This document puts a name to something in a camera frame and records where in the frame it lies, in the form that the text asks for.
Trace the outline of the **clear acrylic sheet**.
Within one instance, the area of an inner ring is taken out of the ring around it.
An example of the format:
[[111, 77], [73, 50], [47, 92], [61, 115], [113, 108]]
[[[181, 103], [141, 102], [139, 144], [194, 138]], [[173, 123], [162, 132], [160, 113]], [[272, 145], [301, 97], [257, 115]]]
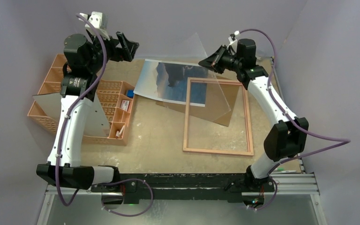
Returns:
[[199, 35], [194, 33], [173, 47], [179, 62], [164, 63], [163, 105], [201, 119], [214, 121], [230, 109], [216, 75], [198, 65], [207, 57]]

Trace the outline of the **ocean cliff photo print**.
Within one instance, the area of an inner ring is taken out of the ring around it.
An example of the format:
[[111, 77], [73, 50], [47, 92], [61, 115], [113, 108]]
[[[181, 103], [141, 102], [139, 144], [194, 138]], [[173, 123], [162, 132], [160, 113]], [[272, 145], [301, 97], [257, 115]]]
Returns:
[[209, 71], [194, 63], [144, 61], [134, 93], [164, 103], [186, 103], [189, 78], [212, 78]]

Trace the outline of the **pink wooden photo frame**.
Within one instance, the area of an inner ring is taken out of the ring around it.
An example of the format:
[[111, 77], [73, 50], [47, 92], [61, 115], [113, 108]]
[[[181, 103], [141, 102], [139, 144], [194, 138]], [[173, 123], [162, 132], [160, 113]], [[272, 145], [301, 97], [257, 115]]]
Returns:
[[[188, 132], [189, 132], [189, 110], [190, 110], [190, 99], [191, 99], [191, 84], [192, 83], [212, 83], [212, 84], [225, 84], [232, 86], [240, 86], [243, 96], [243, 110], [244, 110], [244, 121], [246, 128], [246, 140], [247, 140], [247, 150], [246, 151], [235, 151], [235, 150], [209, 150], [209, 149], [198, 149], [198, 148], [189, 148], [188, 147]], [[253, 137], [252, 137], [252, 126], [249, 110], [249, 99], [248, 91], [244, 88], [242, 83], [235, 80], [228, 79], [212, 79], [212, 78], [188, 78], [187, 80], [187, 95], [186, 95], [186, 104], [185, 104], [185, 121], [184, 121], [184, 137], [183, 137], [183, 151], [184, 152], [194, 152], [194, 153], [208, 153], [208, 154], [219, 154], [219, 155], [233, 155], [233, 156], [253, 156], [254, 147], [253, 147]]]

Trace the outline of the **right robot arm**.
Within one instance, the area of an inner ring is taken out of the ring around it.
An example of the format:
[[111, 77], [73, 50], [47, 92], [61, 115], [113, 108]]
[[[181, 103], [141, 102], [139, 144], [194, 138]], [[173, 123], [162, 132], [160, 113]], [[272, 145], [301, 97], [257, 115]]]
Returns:
[[236, 51], [222, 45], [198, 64], [218, 74], [225, 70], [235, 72], [237, 80], [254, 96], [270, 121], [271, 130], [263, 142], [264, 153], [247, 167], [244, 175], [246, 188], [255, 191], [268, 181], [275, 166], [304, 151], [307, 135], [303, 130], [308, 130], [308, 120], [288, 109], [273, 88], [267, 70], [257, 64], [255, 41], [238, 40]]

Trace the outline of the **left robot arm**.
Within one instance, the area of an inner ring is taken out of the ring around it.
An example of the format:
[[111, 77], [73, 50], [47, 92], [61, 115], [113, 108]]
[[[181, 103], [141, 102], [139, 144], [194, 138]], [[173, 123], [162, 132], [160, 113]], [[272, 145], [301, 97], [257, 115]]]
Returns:
[[58, 129], [47, 161], [36, 168], [37, 175], [48, 184], [74, 189], [103, 184], [110, 192], [120, 188], [117, 167], [81, 164], [81, 145], [86, 121], [108, 61], [131, 62], [138, 48], [139, 43], [128, 40], [122, 32], [117, 32], [116, 38], [73, 34], [65, 39], [66, 62], [62, 67]]

